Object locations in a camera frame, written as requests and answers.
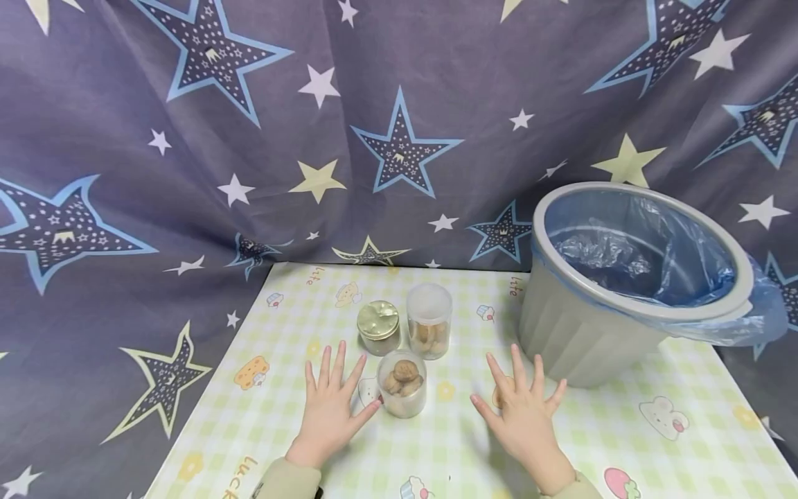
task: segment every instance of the jar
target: jar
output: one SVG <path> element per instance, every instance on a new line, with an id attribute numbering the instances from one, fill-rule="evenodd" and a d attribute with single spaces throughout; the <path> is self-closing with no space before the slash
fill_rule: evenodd
<path id="1" fill-rule="evenodd" d="M 401 361 L 415 364 L 416 377 L 407 382 L 396 383 L 394 370 Z M 377 367 L 377 382 L 385 409 L 397 418 L 407 419 L 418 415 L 427 403 L 427 366 L 424 360 L 410 350 L 396 350 L 387 354 Z"/>
<path id="2" fill-rule="evenodd" d="M 382 357 L 399 348 L 399 311 L 386 301 L 366 304 L 358 312 L 358 331 L 371 355 Z"/>
<path id="3" fill-rule="evenodd" d="M 448 351 L 452 331 L 452 296 L 432 283 L 415 286 L 407 294 L 410 349 L 427 360 Z"/>

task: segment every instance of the trash can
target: trash can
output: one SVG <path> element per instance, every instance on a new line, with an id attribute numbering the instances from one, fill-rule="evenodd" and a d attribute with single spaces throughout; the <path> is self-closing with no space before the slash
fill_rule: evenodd
<path id="1" fill-rule="evenodd" d="M 572 386 L 604 383 L 668 336 L 733 346 L 787 330 L 779 288 L 740 244 L 654 191 L 558 188 L 535 210 L 532 252 L 519 345 Z"/>

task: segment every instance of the sleeve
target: sleeve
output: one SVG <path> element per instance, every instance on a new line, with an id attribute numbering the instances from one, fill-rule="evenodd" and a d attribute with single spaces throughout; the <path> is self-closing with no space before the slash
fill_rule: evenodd
<path id="1" fill-rule="evenodd" d="M 314 499 L 322 472 L 292 465 L 285 458 L 271 463 L 251 499 Z"/>
<path id="2" fill-rule="evenodd" d="M 556 496 L 541 496 L 541 499 L 602 499 L 601 494 L 583 474 L 576 472 L 576 481 Z"/>

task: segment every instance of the star-patterned curtain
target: star-patterned curtain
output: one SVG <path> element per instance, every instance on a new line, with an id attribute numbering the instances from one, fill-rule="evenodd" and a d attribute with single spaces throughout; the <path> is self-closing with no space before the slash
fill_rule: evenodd
<path id="1" fill-rule="evenodd" d="M 798 448 L 798 4 L 2 14 L 2 499 L 144 495 L 274 261 L 528 270 L 583 180 L 693 205 L 779 284 L 791 333 L 721 354 Z"/>

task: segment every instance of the green checkered tablecloth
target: green checkered tablecloth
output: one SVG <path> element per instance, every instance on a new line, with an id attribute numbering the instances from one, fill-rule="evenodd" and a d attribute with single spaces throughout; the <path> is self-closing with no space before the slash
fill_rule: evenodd
<path id="1" fill-rule="evenodd" d="M 350 369 L 363 351 L 355 328 L 361 305 L 385 299 L 404 317 L 407 291 L 424 281 L 454 298 L 451 348 L 427 362 L 427 405 L 409 420 L 381 410 L 323 470 L 325 497 L 418 499 L 422 487 L 432 497 L 530 497 L 529 478 L 468 400 L 472 392 L 491 399 L 486 352 L 511 372 L 523 295 L 545 292 L 527 290 L 527 277 L 276 264 L 147 497 L 249 497 L 299 429 L 305 359 L 318 373 L 322 348 L 345 339 Z M 364 378 L 376 375 L 379 360 L 369 356 Z M 360 406 L 357 394 L 353 405 Z M 795 475 L 703 343 L 668 339 L 613 382 L 570 389 L 555 428 L 574 466 L 610 499 L 798 497 Z"/>

